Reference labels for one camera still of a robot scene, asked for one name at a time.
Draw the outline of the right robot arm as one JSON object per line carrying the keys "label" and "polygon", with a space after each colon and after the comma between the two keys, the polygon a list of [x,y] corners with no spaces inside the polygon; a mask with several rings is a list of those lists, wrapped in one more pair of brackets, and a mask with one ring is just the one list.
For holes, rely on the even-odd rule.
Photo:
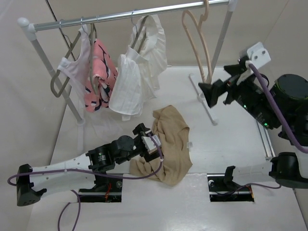
{"label": "right robot arm", "polygon": [[308,187],[308,82],[295,74],[284,74],[271,89],[251,60],[227,65],[230,77],[212,84],[199,83],[207,105],[212,108],[227,94],[224,104],[237,102],[263,128],[281,128],[279,138],[288,140],[293,152],[281,152],[262,164],[226,168],[222,183],[232,190],[237,186],[274,181],[293,189]]}

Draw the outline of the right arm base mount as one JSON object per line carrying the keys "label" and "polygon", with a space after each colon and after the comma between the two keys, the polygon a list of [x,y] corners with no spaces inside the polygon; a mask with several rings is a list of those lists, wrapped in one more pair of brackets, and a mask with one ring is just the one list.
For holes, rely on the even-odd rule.
{"label": "right arm base mount", "polygon": [[227,167],[225,173],[207,174],[210,202],[254,202],[250,185],[242,186],[233,181],[235,166]]}

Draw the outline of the beige t shirt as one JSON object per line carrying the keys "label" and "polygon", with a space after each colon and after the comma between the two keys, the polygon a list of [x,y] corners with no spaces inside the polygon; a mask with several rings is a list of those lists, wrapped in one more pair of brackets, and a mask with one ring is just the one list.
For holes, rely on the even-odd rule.
{"label": "beige t shirt", "polygon": [[193,165],[187,148],[190,128],[172,105],[154,110],[153,117],[152,132],[161,141],[164,160],[159,172],[150,179],[175,186]]}

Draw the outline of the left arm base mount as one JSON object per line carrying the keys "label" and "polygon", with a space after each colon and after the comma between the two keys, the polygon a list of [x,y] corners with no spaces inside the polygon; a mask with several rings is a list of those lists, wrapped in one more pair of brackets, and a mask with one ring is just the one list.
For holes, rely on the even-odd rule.
{"label": "left arm base mount", "polygon": [[96,185],[91,189],[79,189],[83,203],[120,203],[122,201],[123,180],[95,176]]}

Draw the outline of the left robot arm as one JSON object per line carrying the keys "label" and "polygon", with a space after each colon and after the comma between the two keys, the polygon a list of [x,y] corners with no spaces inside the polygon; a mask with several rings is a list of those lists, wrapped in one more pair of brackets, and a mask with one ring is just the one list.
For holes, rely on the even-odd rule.
{"label": "left robot arm", "polygon": [[74,189],[102,191],[108,186],[114,187],[111,181],[123,180],[125,176],[107,172],[138,155],[146,162],[159,160],[159,166],[145,178],[154,176],[162,168],[161,141],[143,123],[136,126],[133,134],[134,137],[123,135],[111,143],[57,164],[44,167],[21,165],[14,176],[17,206],[32,205],[43,197]]}

